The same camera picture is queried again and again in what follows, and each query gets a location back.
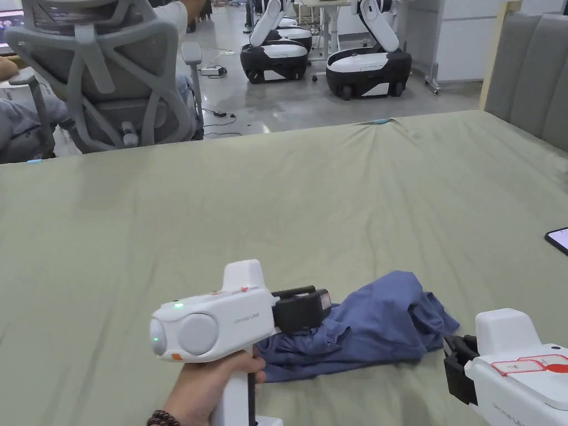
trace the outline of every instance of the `white robot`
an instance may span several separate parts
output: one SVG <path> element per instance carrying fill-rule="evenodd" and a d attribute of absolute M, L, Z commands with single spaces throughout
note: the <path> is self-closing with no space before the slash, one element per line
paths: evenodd
<path fill-rule="evenodd" d="M 297 27 L 298 21 L 294 18 L 286 16 L 286 11 L 292 5 L 292 0 L 286 0 L 284 2 L 284 8 L 280 11 L 280 18 L 277 23 L 277 28 L 286 28 L 286 27 Z"/>
<path fill-rule="evenodd" d="M 399 49 L 392 30 L 392 0 L 351 0 L 351 13 L 359 15 L 377 45 L 332 54 L 325 76 L 331 91 L 348 101 L 355 97 L 399 97 L 410 76 L 412 57 Z"/>
<path fill-rule="evenodd" d="M 446 338 L 449 391 L 492 426 L 568 425 L 568 349 L 543 345 L 527 314 L 475 318 L 477 338 Z"/>
<path fill-rule="evenodd" d="M 301 80 L 306 73 L 310 48 L 292 38 L 283 38 L 273 29 L 280 12 L 280 0 L 270 0 L 250 35 L 250 43 L 241 49 L 241 65 L 252 84 L 271 80 Z"/>
<path fill-rule="evenodd" d="M 270 293 L 257 260 L 225 267 L 223 288 L 163 304 L 152 315 L 150 343 L 165 361 L 212 362 L 278 332 L 319 327 L 331 312 L 327 290 L 314 287 Z M 235 373 L 211 416 L 211 426 L 282 426 L 256 416 L 254 374 Z"/>

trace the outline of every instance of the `power strip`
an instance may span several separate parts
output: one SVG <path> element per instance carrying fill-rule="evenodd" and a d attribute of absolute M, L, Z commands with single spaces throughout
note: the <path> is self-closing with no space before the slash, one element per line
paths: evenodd
<path fill-rule="evenodd" d="M 206 66 L 199 72 L 202 76 L 223 76 L 227 74 L 227 69 L 222 66 Z"/>

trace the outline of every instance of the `smartphone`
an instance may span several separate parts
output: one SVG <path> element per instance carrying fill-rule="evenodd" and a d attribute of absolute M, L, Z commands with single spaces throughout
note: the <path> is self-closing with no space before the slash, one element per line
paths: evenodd
<path fill-rule="evenodd" d="M 568 256 L 568 228 L 550 231 L 544 239 Z"/>

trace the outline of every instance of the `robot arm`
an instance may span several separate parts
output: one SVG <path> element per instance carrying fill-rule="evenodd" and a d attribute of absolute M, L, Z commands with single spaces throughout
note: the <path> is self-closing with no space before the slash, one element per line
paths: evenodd
<path fill-rule="evenodd" d="M 359 15 L 363 25 L 369 30 L 385 52 L 394 52 L 400 42 L 389 21 L 383 15 L 392 6 L 392 0 L 350 0 L 351 13 Z"/>
<path fill-rule="evenodd" d="M 150 343 L 165 361 L 212 362 L 278 332 L 319 327 L 331 312 L 327 290 L 271 293 L 257 260 L 225 267 L 223 288 L 163 304 L 152 315 Z M 235 373 L 211 417 L 211 426 L 280 426 L 254 415 L 254 375 Z"/>
<path fill-rule="evenodd" d="M 568 349 L 543 345 L 513 309 L 481 313 L 475 327 L 477 338 L 446 338 L 450 393 L 491 426 L 567 426 Z"/>

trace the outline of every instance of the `computer monitor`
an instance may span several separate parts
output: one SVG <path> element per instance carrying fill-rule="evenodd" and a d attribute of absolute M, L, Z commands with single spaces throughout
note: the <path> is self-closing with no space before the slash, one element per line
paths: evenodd
<path fill-rule="evenodd" d="M 14 51 L 4 39 L 4 30 L 17 25 L 24 25 L 24 11 L 22 9 L 0 11 L 0 56 L 14 54 Z"/>

